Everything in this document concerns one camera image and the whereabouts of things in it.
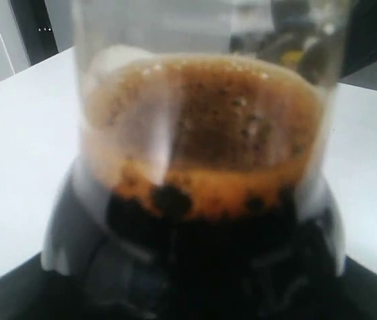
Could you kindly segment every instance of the transparent glass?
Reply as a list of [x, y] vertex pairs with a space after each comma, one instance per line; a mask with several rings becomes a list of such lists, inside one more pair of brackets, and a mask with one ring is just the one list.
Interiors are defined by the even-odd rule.
[[44, 268], [137, 318], [315, 304], [344, 258], [320, 167], [349, 6], [74, 0], [80, 209], [71, 231], [57, 210]]

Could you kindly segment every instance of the brown foam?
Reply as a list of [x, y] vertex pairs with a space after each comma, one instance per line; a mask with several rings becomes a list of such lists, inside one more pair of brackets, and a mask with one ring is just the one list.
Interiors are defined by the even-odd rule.
[[83, 154], [118, 195], [163, 213], [153, 191], [190, 196], [185, 219], [251, 214], [302, 178], [321, 116], [291, 71], [238, 56], [175, 55], [116, 71], [85, 103]]

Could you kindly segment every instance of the dark liquid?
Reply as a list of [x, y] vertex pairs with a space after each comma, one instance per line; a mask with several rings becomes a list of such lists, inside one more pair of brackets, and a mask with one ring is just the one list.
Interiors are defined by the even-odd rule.
[[[113, 80], [93, 93], [43, 265], [70, 279], [79, 306], [118, 319], [321, 319], [336, 294], [340, 222], [327, 190], [314, 210], [295, 202], [317, 100], [266, 65], [242, 59], [224, 75], [228, 58], [198, 60], [161, 65], [170, 95], [135, 67], [121, 90]], [[251, 72], [261, 68], [274, 82]], [[146, 150], [160, 112], [180, 121], [157, 183], [162, 163]]]

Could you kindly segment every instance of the white table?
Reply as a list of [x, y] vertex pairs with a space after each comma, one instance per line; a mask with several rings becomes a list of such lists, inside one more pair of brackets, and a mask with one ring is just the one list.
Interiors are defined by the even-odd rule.
[[[0, 83], [0, 276], [38, 253], [77, 154], [72, 50]], [[377, 91], [341, 85], [325, 173], [348, 254], [377, 272]]]

